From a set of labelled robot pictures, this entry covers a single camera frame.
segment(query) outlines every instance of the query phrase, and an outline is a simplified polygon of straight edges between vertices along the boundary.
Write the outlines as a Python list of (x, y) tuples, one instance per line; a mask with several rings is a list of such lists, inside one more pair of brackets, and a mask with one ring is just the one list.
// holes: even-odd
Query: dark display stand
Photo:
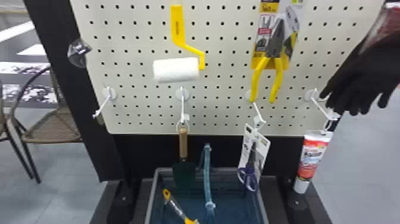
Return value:
[[(67, 48), (79, 37), (68, 0), (24, 0), (61, 90), (77, 123), (86, 149), (100, 181), (109, 183), (100, 200), (92, 223), (128, 223), (142, 178), (151, 178), (157, 167), (178, 161), (178, 137), (173, 135), (110, 135), (104, 126), (91, 118), (98, 109), (86, 69), (69, 63)], [(288, 179), (295, 176), (302, 149), (302, 138), (269, 137), (271, 148), (261, 182), (262, 195), (270, 223), (331, 223), (311, 186), (305, 195), (293, 193)], [(197, 162), (206, 142), (213, 148), (214, 167), (236, 167), (242, 144), (241, 136), (189, 136), (189, 160)], [(293, 206), (296, 199), (301, 204)]]

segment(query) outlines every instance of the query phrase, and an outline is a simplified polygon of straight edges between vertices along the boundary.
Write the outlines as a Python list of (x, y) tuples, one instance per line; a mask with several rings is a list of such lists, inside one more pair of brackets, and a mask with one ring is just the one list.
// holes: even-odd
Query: yellow pliers handle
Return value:
[(276, 96), (278, 95), (278, 91), (280, 86), (282, 85), (283, 80), (283, 62), (281, 58), (275, 58), (275, 69), (276, 77), (270, 93), (270, 103), (272, 104), (275, 102)]
[[(254, 102), (257, 98), (258, 92), (258, 81), (260, 80), (261, 72), (267, 66), (268, 62), (271, 58), (263, 57), (261, 61), (258, 63), (257, 67), (254, 70), (253, 77), (251, 80), (251, 94), (250, 94), (250, 102)], [(279, 88), (282, 84), (283, 80), (283, 62), (281, 58), (274, 58), (275, 60), (275, 69), (276, 69), (276, 77), (274, 81), (274, 85), (272, 86), (271, 94), (270, 94), (270, 103), (274, 103), (276, 96), (278, 94)]]

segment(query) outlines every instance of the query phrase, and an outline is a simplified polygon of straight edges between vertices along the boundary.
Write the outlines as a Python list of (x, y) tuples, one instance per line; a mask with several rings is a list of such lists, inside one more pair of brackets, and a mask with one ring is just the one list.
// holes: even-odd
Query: tray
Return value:
[[(235, 168), (218, 168), (211, 172), (211, 194), (216, 204), (214, 223), (268, 224), (260, 192), (245, 191), (238, 181)], [(171, 208), (164, 206), (162, 190), (167, 188), (191, 219), (205, 224), (206, 210), (203, 190), (203, 172), (196, 174), (196, 182), (190, 192), (177, 188), (171, 168), (155, 171), (146, 212), (145, 224), (183, 223)]]

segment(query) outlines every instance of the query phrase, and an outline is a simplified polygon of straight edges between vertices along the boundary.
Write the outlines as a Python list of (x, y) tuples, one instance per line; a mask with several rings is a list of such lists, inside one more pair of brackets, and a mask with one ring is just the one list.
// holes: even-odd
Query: blue scissors handle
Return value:
[(246, 186), (249, 191), (255, 192), (258, 188), (257, 177), (251, 170), (248, 168), (239, 168), (237, 170), (237, 178), (239, 181)]

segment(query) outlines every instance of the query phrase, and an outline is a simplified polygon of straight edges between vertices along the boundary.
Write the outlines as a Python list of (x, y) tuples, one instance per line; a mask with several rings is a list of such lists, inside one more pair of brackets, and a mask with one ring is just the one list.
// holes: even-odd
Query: black chair leg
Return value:
[(15, 119), (15, 121), (17, 122), (18, 126), (19, 126), (24, 132), (26, 132), (26, 127), (24, 127), (18, 119)]
[(30, 179), (33, 179), (32, 172), (28, 168), (28, 164), (26, 164), (26, 161), (25, 161), (24, 157), (22, 156), (22, 153), (21, 153), (20, 149), (18, 148), (17, 144), (15, 143), (13, 136), (11, 136), (10, 130), (8, 130), (7, 125), (4, 125), (4, 131), (7, 136), (7, 139), (10, 141), (10, 144), (11, 144), (12, 148), (14, 149), (14, 152), (16, 153), (18, 159), (20, 160), (22, 166), (24, 167), (26, 174), (28, 174), (28, 177)]
[(20, 137), (21, 145), (22, 145), (22, 147), (23, 147), (23, 149), (24, 149), (24, 152), (25, 152), (25, 155), (26, 155), (26, 157), (27, 157), (27, 159), (28, 159), (28, 163), (30, 164), (30, 167), (31, 167), (31, 169), (32, 169), (33, 176), (34, 176), (35, 179), (36, 179), (36, 183), (41, 183), (42, 181), (41, 181), (41, 179), (40, 179), (40, 176), (39, 176), (39, 174), (38, 174), (38, 170), (36, 169), (35, 162), (34, 162), (33, 159), (32, 159), (32, 155), (30, 154), (30, 151), (29, 151), (29, 149), (28, 149), (28, 146), (26, 145), (26, 143), (25, 143), (24, 141), (22, 141), (22, 132), (21, 132), (21, 129), (20, 129), (18, 126), (15, 126), (15, 130), (17, 131), (17, 134), (18, 134), (18, 136)]

